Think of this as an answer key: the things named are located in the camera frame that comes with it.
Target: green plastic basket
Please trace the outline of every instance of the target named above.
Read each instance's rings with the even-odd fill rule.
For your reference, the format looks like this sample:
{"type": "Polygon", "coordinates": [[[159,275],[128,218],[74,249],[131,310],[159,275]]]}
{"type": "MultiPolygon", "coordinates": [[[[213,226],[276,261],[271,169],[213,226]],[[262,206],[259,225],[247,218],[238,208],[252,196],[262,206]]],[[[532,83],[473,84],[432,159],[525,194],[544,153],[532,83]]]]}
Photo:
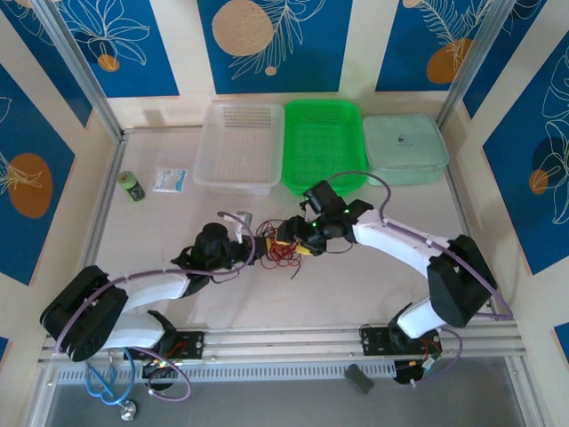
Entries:
{"type": "MultiPolygon", "coordinates": [[[[367,171],[364,129],[348,101],[293,101],[284,107],[283,184],[294,194],[338,172],[367,171]]],[[[363,175],[331,182],[340,196],[360,188],[363,175]]]]}

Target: white table surface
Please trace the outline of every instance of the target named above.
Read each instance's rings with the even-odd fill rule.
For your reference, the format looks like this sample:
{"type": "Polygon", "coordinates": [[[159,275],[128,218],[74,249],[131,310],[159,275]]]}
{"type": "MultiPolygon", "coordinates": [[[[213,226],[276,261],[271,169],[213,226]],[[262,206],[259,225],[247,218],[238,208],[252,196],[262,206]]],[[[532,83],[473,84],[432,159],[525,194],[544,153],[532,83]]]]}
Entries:
{"type": "MultiPolygon", "coordinates": [[[[269,218],[301,214],[301,197],[282,184],[265,197],[219,195],[197,186],[191,175],[199,138],[200,129],[130,136],[121,170],[133,171],[147,196],[135,204],[116,187],[97,256],[97,265],[112,278],[174,267],[169,261],[193,244],[207,222],[222,222],[218,211],[252,212],[253,230],[269,218]],[[180,194],[151,190],[157,167],[188,170],[180,194]]],[[[379,206],[384,195],[382,187],[365,184],[346,199],[379,206]]],[[[386,212],[431,234],[454,238],[461,233],[445,177],[431,185],[394,187],[386,212]]],[[[332,242],[329,250],[348,245],[332,242]]],[[[427,281],[418,272],[358,245],[346,254],[303,257],[300,273],[290,280],[293,273],[294,267],[264,270],[256,263],[235,280],[210,283],[195,295],[151,307],[176,327],[359,326],[388,322],[407,303],[428,295],[427,281]]]]}

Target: small white package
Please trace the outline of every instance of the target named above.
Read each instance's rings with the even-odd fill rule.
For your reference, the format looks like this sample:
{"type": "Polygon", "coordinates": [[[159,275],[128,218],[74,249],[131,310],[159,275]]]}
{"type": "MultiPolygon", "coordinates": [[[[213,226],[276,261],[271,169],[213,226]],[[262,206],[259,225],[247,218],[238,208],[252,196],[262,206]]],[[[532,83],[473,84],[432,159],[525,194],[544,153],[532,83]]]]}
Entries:
{"type": "Polygon", "coordinates": [[[163,191],[166,193],[180,193],[186,180],[188,171],[185,169],[166,169],[156,168],[156,178],[154,179],[153,191],[163,191]]]}

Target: small green bottle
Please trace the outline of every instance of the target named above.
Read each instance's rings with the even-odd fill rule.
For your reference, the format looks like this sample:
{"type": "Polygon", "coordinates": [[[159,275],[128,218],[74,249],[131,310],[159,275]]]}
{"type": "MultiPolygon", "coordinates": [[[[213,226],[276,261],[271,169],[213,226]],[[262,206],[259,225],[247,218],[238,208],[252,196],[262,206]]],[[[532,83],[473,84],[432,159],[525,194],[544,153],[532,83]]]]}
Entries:
{"type": "Polygon", "coordinates": [[[133,202],[140,202],[146,196],[144,189],[131,171],[122,171],[118,175],[117,181],[133,202]]]}

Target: white plastic basket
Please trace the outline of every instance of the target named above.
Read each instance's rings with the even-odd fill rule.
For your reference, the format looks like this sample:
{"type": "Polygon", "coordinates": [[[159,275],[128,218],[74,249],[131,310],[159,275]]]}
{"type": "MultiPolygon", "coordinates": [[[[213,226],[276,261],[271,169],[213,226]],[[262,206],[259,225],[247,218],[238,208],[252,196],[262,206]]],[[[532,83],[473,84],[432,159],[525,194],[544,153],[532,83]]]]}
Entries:
{"type": "Polygon", "coordinates": [[[220,193],[267,195],[281,180],[285,109],[258,102],[212,104],[194,181],[220,193]]]}

